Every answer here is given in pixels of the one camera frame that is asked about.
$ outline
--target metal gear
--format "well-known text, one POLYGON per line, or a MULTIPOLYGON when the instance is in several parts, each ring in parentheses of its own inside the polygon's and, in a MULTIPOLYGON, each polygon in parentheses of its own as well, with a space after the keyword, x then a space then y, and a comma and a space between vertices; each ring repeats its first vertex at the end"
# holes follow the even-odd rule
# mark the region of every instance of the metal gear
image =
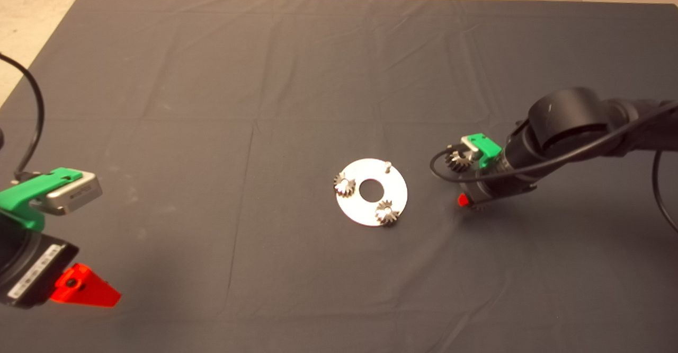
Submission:
POLYGON ((355 192, 355 179, 347 179, 344 172, 334 177, 334 192, 341 197, 352 196, 355 192))
POLYGON ((394 211, 390 206, 393 206, 391 201, 381 201, 377 205, 374 215, 382 225, 390 225, 398 220, 400 212, 394 211))
POLYGON ((463 173, 467 171, 473 161, 469 159, 464 153, 455 150, 445 157, 445 163, 453 172, 463 173))

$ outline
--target center hole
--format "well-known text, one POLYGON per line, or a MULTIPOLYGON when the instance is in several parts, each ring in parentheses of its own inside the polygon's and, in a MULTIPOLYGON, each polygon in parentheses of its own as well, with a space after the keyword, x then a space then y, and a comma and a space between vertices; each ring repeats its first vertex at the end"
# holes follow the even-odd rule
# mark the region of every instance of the center hole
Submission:
POLYGON ((376 202, 383 198, 383 186, 374 179, 367 179, 360 184, 360 196, 368 202, 376 202))

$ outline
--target black cable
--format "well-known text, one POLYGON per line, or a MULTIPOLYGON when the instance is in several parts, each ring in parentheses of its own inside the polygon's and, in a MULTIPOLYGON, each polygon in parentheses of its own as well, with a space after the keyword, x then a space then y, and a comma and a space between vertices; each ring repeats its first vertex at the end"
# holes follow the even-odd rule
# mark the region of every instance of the black cable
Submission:
POLYGON ((671 102, 670 104, 665 104, 657 109, 654 109, 653 111, 649 112, 645 116, 640 117, 639 119, 635 119, 634 121, 631 121, 624 126, 620 126, 619 128, 611 131, 608 134, 605 134, 605 136, 602 136, 601 138, 598 138, 597 140, 588 143, 584 145, 583 147, 576 148, 575 150, 565 153, 564 155, 560 155, 559 157, 552 158, 551 160, 547 160, 544 162, 540 162, 535 165, 530 165, 530 166, 525 166, 525 167, 519 167, 518 169, 511 170, 509 172, 502 172, 502 173, 496 173, 496 174, 489 174, 485 176, 475 176, 475 177, 467 177, 467 178, 461 178, 461 177, 450 177, 450 176, 444 176, 438 170, 435 168, 435 163, 436 161, 442 156, 445 155, 446 153, 451 152, 452 149, 446 148, 445 150, 436 153, 436 155, 433 156, 431 159, 431 162, 429 164, 429 167, 431 169, 431 172, 438 177, 439 179, 444 179, 445 181, 448 182, 455 182, 455 183, 462 183, 462 182, 479 182, 479 181, 489 181, 493 179, 501 179, 501 178, 508 178, 508 177, 513 177, 518 174, 529 174, 531 172, 535 172, 537 170, 541 169, 546 169, 547 167, 552 167, 555 165, 559 164, 565 164, 566 162, 569 162, 571 160, 576 159, 580 155, 587 153, 588 151, 592 150, 593 148, 597 148, 605 143, 610 142, 611 140, 618 138, 620 136, 623 136, 625 133, 628 133, 629 131, 638 128, 639 126, 643 125, 644 123, 661 116, 662 114, 666 114, 668 112, 671 112, 678 108, 678 101, 671 102))
POLYGON ((29 148, 26 150, 24 157, 19 162, 19 166, 17 166, 16 170, 14 170, 15 179, 21 181, 21 177, 24 174, 24 169, 26 169, 26 165, 29 164, 33 153, 35 153, 35 148, 37 148, 38 142, 40 142, 40 137, 42 136, 42 130, 44 127, 44 100, 42 93, 40 92, 40 87, 38 87, 38 83, 29 70, 20 65, 18 61, 6 55, 0 54, 0 60, 6 61, 24 74, 26 79, 29 81, 29 84, 31 84, 33 94, 35 95, 35 103, 38 109, 37 123, 35 126, 35 132, 33 133, 33 138, 31 139, 31 143, 29 143, 29 148))
POLYGON ((662 194, 659 192, 659 160, 662 159, 662 151, 658 151, 654 155, 654 161, 652 162, 652 193, 654 194, 654 200, 657 202, 659 211, 662 212, 664 218, 671 225, 671 228, 678 233, 678 225, 669 215, 666 206, 664 206, 664 200, 662 199, 662 194))

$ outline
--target green gripper mount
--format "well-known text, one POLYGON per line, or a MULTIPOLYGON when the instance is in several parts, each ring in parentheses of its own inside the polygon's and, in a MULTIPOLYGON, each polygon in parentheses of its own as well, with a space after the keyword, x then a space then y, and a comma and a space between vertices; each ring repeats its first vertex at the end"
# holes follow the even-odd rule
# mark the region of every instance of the green gripper mount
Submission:
POLYGON ((0 191, 0 212, 21 223, 26 229, 41 232, 44 214, 31 208, 31 200, 45 196, 61 186, 82 178, 77 170, 58 167, 49 174, 42 174, 17 186, 0 191))
POLYGON ((480 150, 481 157, 478 163, 481 169, 486 167, 490 160, 502 152, 502 147, 497 145, 497 143, 495 143, 489 137, 485 136, 485 134, 469 134, 466 136, 466 139, 468 142, 472 143, 473 146, 477 147, 478 150, 480 150))

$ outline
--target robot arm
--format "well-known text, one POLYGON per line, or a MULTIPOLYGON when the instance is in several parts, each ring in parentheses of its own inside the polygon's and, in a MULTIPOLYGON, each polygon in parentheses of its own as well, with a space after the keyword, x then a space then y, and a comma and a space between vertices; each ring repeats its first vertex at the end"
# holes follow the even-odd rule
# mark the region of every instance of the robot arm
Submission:
POLYGON ((678 102, 604 100, 586 88, 538 100, 501 148, 482 134, 462 138, 431 161, 439 177, 461 184, 459 203, 475 206, 528 193, 567 162, 622 157, 633 150, 678 152, 678 102), (438 174, 441 156, 460 177, 438 174), (479 162, 477 169, 468 169, 479 162))

